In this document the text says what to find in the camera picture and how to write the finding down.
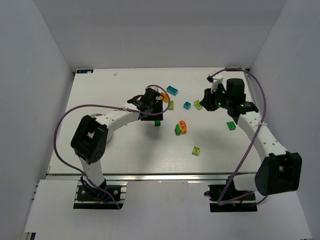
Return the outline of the dark green lego stud piece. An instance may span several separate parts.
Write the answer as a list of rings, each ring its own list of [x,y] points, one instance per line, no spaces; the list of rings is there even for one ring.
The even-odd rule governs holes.
[[[179,124],[175,125],[174,132],[177,136],[181,134],[181,129]]]

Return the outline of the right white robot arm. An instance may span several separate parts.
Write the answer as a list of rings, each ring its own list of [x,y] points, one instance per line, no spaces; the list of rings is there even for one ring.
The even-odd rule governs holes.
[[[256,173],[237,174],[230,181],[231,187],[239,192],[259,192],[263,196],[296,191],[302,157],[282,146],[262,122],[256,105],[246,100],[244,81],[230,78],[223,85],[222,78],[214,78],[211,83],[212,86],[204,91],[200,105],[207,111],[226,109],[247,135],[261,161]]]

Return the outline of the small dark green lego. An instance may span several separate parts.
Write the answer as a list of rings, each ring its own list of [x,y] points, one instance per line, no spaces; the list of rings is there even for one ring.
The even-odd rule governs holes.
[[[155,121],[154,121],[154,125],[155,125],[156,127],[160,127],[160,126],[161,126],[161,121],[160,121],[160,120],[155,120]]]

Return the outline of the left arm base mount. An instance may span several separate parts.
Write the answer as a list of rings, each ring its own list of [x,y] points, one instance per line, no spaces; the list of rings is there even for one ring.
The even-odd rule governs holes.
[[[119,208],[111,197],[102,192],[98,197],[94,197],[85,186],[79,184],[73,202],[73,209],[81,210],[119,210],[124,205],[127,187],[124,185],[107,185],[106,190],[112,195]]]

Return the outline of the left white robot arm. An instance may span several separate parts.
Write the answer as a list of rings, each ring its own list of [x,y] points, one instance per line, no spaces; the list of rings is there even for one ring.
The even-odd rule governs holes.
[[[70,145],[80,159],[86,185],[95,189],[104,187],[101,158],[116,130],[132,122],[163,119],[160,95],[157,87],[151,85],[144,95],[129,99],[120,109],[81,119]]]

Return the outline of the orange yellow lego piece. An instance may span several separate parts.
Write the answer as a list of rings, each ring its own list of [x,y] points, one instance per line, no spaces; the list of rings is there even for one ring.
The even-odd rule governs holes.
[[[186,122],[185,121],[183,121],[183,120],[180,120],[179,122],[178,122],[178,126],[179,126],[179,129],[180,129],[180,133],[181,134],[185,134],[186,132],[187,132],[187,124],[186,124]]]

